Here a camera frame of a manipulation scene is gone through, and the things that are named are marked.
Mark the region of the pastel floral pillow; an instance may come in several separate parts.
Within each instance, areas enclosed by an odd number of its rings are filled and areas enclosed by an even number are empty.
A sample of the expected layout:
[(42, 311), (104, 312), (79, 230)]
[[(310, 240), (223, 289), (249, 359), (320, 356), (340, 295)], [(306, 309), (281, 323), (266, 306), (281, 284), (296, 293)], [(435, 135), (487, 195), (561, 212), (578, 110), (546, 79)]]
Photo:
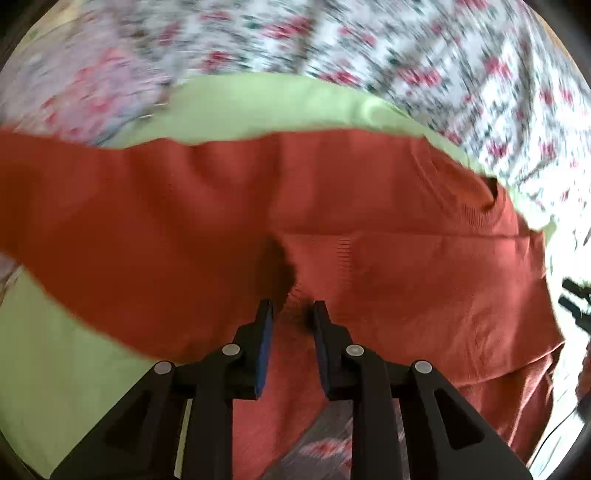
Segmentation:
[(170, 83), (119, 34), (109, 13), (44, 20), (1, 70), (1, 125), (97, 143), (160, 103)]

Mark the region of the red knit sweater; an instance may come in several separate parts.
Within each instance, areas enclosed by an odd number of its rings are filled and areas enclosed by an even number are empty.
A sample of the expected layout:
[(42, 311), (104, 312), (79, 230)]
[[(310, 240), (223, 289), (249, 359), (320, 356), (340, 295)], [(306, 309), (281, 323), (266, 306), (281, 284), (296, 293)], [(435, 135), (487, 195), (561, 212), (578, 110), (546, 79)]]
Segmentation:
[(493, 178), (428, 141), (361, 130), (122, 150), (5, 131), (1, 250), (80, 320), (189, 363), (273, 300), (263, 398), (236, 408), (256, 479), (325, 407), (304, 309), (394, 363), (426, 359), (522, 460), (563, 337), (544, 237)]

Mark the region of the white red floral bedsheet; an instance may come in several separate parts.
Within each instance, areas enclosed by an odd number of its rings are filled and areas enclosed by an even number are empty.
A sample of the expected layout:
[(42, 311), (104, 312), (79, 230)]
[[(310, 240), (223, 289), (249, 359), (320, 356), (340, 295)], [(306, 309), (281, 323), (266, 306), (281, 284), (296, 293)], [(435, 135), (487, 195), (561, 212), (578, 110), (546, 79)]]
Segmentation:
[[(394, 105), (464, 152), (468, 162), (457, 163), (497, 180), (528, 227), (544, 237), (548, 293), (556, 274), (550, 244), (561, 246), (566, 271), (587, 262), (590, 89), (526, 3), (87, 1), (80, 14), (94, 10), (109, 13), (135, 52), (170, 76), (163, 100), (97, 143), (2, 125), (1, 135), (122, 150), (137, 145), (119, 149), (109, 141), (165, 111), (191, 80), (235, 74), (318, 79)], [(24, 273), (79, 323), (145, 357), (147, 369), (170, 360), (139, 353), (80, 320), (2, 250), (1, 309)], [(549, 298), (564, 340), (561, 356), (567, 340)]]

